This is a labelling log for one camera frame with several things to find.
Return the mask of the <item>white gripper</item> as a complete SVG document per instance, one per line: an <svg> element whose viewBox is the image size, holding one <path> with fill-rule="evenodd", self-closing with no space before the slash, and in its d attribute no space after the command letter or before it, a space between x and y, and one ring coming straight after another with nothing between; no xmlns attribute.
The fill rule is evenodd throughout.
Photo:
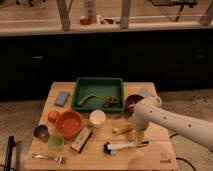
<svg viewBox="0 0 213 171"><path fill-rule="evenodd" d="M137 140L138 143L142 143L145 137L145 131L149 126L149 120L146 118L143 118L142 116L133 115L132 116L132 124L133 128L137 130L137 135L134 130L131 130L127 133L127 140L129 142L133 142Z"/></svg>

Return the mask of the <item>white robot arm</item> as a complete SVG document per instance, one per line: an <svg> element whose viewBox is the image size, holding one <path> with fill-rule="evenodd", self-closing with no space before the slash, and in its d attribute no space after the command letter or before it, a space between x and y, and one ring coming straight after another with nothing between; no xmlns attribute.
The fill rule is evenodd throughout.
<svg viewBox="0 0 213 171"><path fill-rule="evenodd" d="M213 122L164 110L159 96L150 95L138 101L133 107L131 121L137 131L145 131L152 122L213 152Z"/></svg>

